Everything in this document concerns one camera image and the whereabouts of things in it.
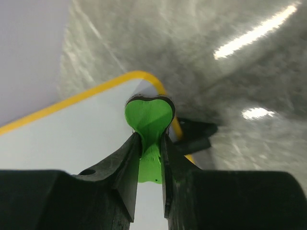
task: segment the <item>gray surface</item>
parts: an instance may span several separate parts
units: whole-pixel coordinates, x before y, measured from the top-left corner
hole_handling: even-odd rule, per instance
[[[307,191],[306,15],[306,0],[73,0],[60,93],[151,72],[178,115],[219,124],[216,168],[288,171]]]

